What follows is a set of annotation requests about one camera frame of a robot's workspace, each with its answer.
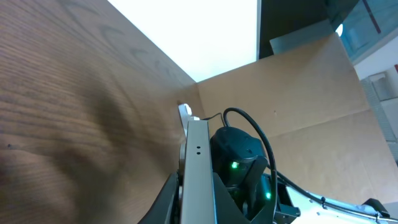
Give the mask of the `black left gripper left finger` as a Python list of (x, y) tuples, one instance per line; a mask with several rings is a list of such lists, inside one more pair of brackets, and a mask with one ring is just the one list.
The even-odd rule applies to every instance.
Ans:
[(149, 211), (138, 224), (179, 223), (179, 187), (178, 172), (173, 172), (167, 178)]

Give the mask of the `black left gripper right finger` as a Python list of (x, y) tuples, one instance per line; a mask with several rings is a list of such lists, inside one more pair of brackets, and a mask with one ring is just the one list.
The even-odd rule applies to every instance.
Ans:
[(213, 183), (217, 224), (249, 224), (216, 172), (213, 173)]

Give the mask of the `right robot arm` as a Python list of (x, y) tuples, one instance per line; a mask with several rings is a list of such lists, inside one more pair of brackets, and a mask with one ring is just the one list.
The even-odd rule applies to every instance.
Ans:
[(389, 223), (380, 201), (339, 202), (302, 189), (280, 172), (264, 171), (272, 162), (269, 143), (230, 126), (210, 138), (215, 204), (220, 223)]

